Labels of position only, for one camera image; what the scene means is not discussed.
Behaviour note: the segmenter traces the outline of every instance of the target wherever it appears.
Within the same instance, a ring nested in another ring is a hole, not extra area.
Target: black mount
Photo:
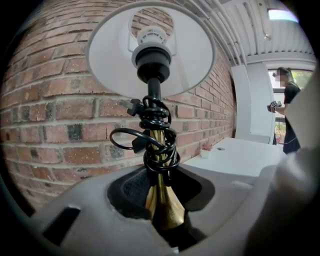
[[[144,83],[152,78],[159,80],[160,84],[170,75],[171,56],[163,48],[147,47],[142,49],[135,58],[137,76]]]

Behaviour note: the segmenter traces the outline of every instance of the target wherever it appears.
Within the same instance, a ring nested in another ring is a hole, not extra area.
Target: white wall
[[[249,140],[251,126],[251,92],[245,65],[231,68],[236,97],[236,130],[237,139]]]
[[[237,139],[272,144],[275,132],[275,114],[267,111],[274,100],[268,70],[263,62],[234,66],[237,121]]]
[[[272,144],[275,133],[275,114],[267,111],[267,105],[274,100],[274,92],[268,69],[263,62],[258,62],[248,64],[246,71],[252,98],[250,132],[258,136],[259,142]]]

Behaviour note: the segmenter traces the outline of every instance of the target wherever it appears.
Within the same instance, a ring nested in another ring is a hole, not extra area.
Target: cable plug
[[[136,114],[140,115],[145,107],[140,104],[140,100],[137,98],[133,98],[130,102],[120,99],[118,101],[118,104],[127,108],[128,110],[126,111],[130,116],[135,116]]]

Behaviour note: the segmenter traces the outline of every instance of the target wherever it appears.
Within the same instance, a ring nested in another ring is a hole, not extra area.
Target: ceiling
[[[287,10],[277,0],[220,0],[220,8],[216,0],[174,2],[188,8],[210,27],[233,65],[284,60],[316,62],[298,23],[269,20],[268,9]]]

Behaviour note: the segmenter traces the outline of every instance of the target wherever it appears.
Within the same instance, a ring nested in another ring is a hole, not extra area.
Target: coiled cable
[[[142,129],[149,131],[163,131],[164,144],[153,137],[130,128],[116,128],[110,133],[110,141],[117,147],[124,150],[133,150],[132,146],[123,146],[114,141],[113,135],[116,133],[125,133],[137,136],[146,141],[145,152],[143,155],[143,163],[145,167],[155,173],[163,174],[165,172],[174,170],[180,163],[180,155],[177,152],[176,132],[170,128],[171,114],[168,107],[158,98],[153,96],[145,96],[142,100],[144,110],[139,114],[139,126]],[[165,154],[166,158],[163,160],[156,160],[156,155]]]

